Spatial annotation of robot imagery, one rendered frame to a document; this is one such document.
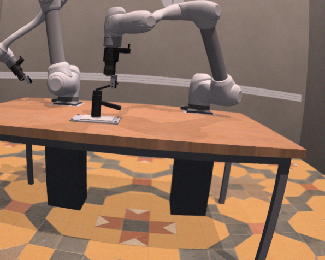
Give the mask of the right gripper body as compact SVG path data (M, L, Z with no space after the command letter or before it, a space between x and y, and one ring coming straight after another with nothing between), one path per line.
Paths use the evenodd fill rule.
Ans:
M22 68L20 67L21 63L24 61L23 58L21 58L17 61L17 59L13 56L10 59L7 60L6 65L9 69L11 69L11 71L14 73L15 76L18 77L18 79L20 81L24 81L21 80L24 76L25 73L22 71Z

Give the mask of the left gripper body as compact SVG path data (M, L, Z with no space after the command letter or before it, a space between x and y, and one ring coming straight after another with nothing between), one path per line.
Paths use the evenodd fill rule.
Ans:
M104 66L104 75L115 75L116 63L119 61L119 53L131 53L130 44L128 48L119 48L121 47L122 36L104 36L104 57L105 61Z

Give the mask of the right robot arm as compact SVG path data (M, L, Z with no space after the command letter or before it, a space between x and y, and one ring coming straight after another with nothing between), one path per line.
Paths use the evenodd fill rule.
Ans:
M67 0L38 1L42 10L37 17L0 43L0 61L6 64L14 56L8 48L10 44L45 21L51 63L47 86L52 94L58 96L51 101L54 105L77 106L82 104L79 101L80 72L77 66L65 62L59 16L59 10Z

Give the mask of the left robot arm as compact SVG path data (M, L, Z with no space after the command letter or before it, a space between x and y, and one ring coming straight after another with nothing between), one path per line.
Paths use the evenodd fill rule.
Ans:
M200 29L213 78L207 74L195 74L190 82L188 105L180 109L213 115L210 103L234 106L242 99L241 88L227 74L215 27L220 17L220 6L204 0L170 5L153 14L143 10L126 13L122 7L112 7L105 17L104 36L145 33L161 20L193 21Z

